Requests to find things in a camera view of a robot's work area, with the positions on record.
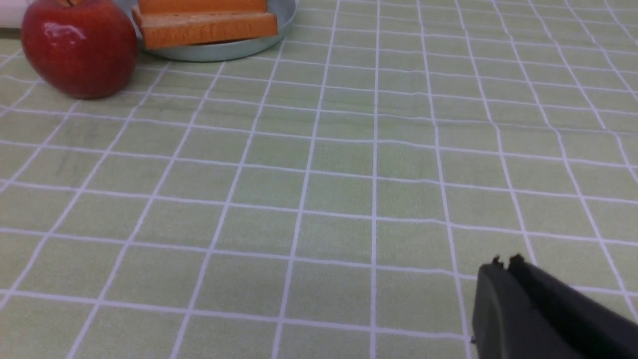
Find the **orange bread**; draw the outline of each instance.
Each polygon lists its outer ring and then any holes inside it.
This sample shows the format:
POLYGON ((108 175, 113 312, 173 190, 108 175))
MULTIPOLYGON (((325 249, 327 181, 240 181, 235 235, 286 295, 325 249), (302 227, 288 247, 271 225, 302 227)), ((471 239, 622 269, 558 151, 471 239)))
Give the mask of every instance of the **orange bread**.
POLYGON ((132 9, 147 49, 245 40, 278 34, 272 13, 142 15, 132 9))
POLYGON ((265 13, 266 0, 138 0, 144 15, 174 13, 265 13))

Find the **table surface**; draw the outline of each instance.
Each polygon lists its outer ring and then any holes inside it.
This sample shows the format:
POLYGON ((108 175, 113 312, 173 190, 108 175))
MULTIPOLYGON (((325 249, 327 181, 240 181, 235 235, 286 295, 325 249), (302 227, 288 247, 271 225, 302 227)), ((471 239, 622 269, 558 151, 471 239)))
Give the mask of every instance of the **table surface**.
POLYGON ((1 357, 471 358, 518 252, 638 319, 638 3, 299 6, 94 102, 0 40, 1 357))

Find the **apple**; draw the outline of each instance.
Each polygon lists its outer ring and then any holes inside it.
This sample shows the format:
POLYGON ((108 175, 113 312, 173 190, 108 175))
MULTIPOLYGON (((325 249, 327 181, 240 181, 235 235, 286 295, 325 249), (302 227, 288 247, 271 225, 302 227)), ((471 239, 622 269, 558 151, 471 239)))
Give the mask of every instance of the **apple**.
POLYGON ((135 70, 135 28, 112 0, 34 0, 21 33, 22 50, 35 72, 74 98, 113 95, 135 70))

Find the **metal plate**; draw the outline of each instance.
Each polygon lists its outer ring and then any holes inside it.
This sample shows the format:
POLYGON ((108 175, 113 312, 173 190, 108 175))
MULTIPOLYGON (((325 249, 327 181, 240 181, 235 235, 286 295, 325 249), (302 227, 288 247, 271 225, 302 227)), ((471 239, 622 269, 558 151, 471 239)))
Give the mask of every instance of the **metal plate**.
MULTIPOLYGON (((114 2, 122 8, 122 10, 128 14, 129 18, 131 18, 131 21, 133 21, 131 8, 137 4, 137 0, 114 0, 114 2)), ((297 2, 296 0, 268 0, 268 12, 277 16, 279 34, 276 36, 214 45, 188 45, 147 50, 144 48, 142 35, 137 28, 135 28, 135 32, 140 42, 140 48, 144 52, 165 59, 200 63, 233 60, 257 54, 281 41, 281 39, 290 32, 292 22, 297 13, 297 2)))

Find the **bread slice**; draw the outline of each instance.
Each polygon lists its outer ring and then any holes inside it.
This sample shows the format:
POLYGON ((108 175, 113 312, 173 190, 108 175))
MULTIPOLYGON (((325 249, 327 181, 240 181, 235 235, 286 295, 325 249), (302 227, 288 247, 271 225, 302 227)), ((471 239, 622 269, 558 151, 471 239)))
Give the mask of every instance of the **bread slice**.
POLYGON ((147 49, 245 40, 278 34, 272 13, 142 15, 131 9, 147 49))
POLYGON ((173 13, 265 13, 267 0, 138 0, 144 15, 173 13))

